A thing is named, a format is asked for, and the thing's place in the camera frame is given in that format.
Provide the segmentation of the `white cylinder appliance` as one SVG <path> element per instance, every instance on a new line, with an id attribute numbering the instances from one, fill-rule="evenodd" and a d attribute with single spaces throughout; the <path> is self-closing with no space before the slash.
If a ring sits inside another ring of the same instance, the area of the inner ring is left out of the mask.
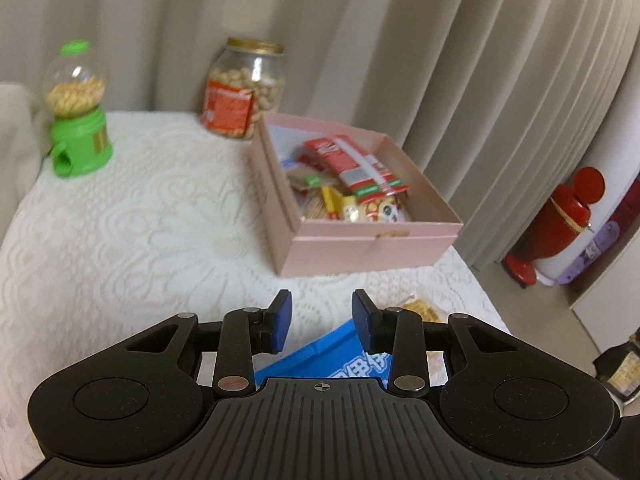
<path id="1" fill-rule="evenodd" d="M 612 106 L 578 168 L 593 167 L 605 180 L 605 193 L 591 209 L 590 228 L 552 258 L 535 262 L 538 281 L 553 286 L 614 212 L 639 173 L 639 103 Z"/>

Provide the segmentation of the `pink cardboard box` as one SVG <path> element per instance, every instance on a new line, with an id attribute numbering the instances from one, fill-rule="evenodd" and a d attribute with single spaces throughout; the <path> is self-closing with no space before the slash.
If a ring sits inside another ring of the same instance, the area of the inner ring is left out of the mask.
<path id="1" fill-rule="evenodd" d="M 305 219 L 281 167 L 306 140 L 344 133 L 408 183 L 407 222 Z M 287 114 L 264 116 L 250 142 L 250 164 L 277 274 L 314 276 L 435 263 L 454 244 L 462 220 L 386 134 Z"/>

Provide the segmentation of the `green gumball snack dispenser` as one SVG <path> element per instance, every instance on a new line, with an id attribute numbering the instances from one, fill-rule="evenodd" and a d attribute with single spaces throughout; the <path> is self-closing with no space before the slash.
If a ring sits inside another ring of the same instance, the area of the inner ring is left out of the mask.
<path id="1" fill-rule="evenodd" d="M 61 178 L 92 174 L 112 158 L 102 101 L 107 69 L 88 40 L 64 44 L 42 81 L 43 103 L 52 116 L 50 159 Z"/>

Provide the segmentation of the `red mouse-ear container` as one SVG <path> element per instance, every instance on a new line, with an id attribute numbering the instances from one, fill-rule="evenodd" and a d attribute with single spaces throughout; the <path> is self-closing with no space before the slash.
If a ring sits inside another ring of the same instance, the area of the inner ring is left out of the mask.
<path id="1" fill-rule="evenodd" d="M 503 269 L 521 288 L 537 283 L 534 262 L 559 255 L 590 227 L 590 207 L 602 200 L 605 178 L 597 168 L 579 169 L 567 184 L 560 183 L 510 252 Z"/>

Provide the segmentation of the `peanut jar gold lid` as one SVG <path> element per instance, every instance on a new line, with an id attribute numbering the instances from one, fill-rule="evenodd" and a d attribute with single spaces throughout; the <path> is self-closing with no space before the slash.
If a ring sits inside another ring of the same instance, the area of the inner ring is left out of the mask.
<path id="1" fill-rule="evenodd" d="M 262 116 L 276 112 L 282 100 L 283 55 L 282 44 L 229 37 L 208 72 L 202 124 L 228 138 L 254 136 Z"/>

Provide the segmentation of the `red long snack box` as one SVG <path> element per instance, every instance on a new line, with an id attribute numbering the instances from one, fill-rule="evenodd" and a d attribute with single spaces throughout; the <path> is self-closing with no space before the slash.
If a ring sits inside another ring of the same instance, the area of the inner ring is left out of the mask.
<path id="1" fill-rule="evenodd" d="M 322 136 L 304 142 L 360 204 L 405 193 L 409 185 L 350 136 Z"/>

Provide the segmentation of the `blue seaweed snack bag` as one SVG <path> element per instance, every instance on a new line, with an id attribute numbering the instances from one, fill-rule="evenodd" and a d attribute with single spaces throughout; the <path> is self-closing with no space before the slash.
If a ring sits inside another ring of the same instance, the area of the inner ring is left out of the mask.
<path id="1" fill-rule="evenodd" d="M 255 373 L 256 385 L 267 378 L 378 378 L 387 384 L 390 355 L 369 354 L 360 344 L 354 322 L 348 321 L 289 356 Z"/>

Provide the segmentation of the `grey cushion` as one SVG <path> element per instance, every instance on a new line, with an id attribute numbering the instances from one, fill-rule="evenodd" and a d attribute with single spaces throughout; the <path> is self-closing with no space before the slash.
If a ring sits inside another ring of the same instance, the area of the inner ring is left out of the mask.
<path id="1" fill-rule="evenodd" d="M 51 149 L 49 114 L 30 90 L 16 82 L 0 87 L 1 238 L 22 199 L 34 186 Z"/>

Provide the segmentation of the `dark jar with label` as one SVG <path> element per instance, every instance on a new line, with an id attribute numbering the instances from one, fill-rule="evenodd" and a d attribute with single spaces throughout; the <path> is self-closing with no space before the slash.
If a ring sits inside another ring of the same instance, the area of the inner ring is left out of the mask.
<path id="1" fill-rule="evenodd" d="M 623 403 L 639 394 L 639 331 L 627 341 L 605 350 L 593 361 L 596 377 L 613 396 Z"/>

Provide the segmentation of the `yellow snack bag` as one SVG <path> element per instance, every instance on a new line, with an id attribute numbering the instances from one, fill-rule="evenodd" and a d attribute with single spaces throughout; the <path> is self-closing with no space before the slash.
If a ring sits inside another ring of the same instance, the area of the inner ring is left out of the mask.
<path id="1" fill-rule="evenodd" d="M 408 222 L 410 217 L 400 201 L 394 197 L 370 200 L 358 203 L 354 196 L 343 196 L 340 199 L 340 218 L 348 222 Z"/>

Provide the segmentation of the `clear yellow cookie pack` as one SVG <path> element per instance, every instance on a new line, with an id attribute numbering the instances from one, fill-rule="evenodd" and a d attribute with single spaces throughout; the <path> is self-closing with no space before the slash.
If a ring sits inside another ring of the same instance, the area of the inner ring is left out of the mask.
<path id="1" fill-rule="evenodd" d="M 434 304 L 416 296 L 407 297 L 399 304 L 391 304 L 386 307 L 386 310 L 390 309 L 402 309 L 414 312 L 420 315 L 423 322 L 427 323 L 445 323 L 447 317 L 446 313 L 438 307 L 435 307 Z"/>

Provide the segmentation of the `white lace bedspread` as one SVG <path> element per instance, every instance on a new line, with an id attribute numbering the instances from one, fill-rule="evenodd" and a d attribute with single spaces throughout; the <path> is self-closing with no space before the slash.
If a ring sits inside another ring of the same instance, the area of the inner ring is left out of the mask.
<path id="1" fill-rule="evenodd" d="M 108 128 L 110 162 L 75 179 L 44 167 L 1 246 L 3 478 L 41 462 L 27 403 L 44 378 L 180 312 L 217 321 L 287 289 L 286 352 L 344 324 L 357 288 L 381 306 L 418 297 L 502 323 L 454 250 L 422 268 L 280 278 L 246 143 L 191 114 L 113 113 Z"/>

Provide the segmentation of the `beige curtain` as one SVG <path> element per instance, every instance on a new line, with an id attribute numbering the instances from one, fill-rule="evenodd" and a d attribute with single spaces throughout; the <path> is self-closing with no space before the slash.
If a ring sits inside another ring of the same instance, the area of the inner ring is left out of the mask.
<path id="1" fill-rule="evenodd" d="M 110 110 L 197 112 L 231 36 L 285 47 L 282 112 L 386 133 L 499 260 L 596 136 L 639 57 L 639 0 L 1 0 L 1 77 L 38 90 L 67 41 Z"/>

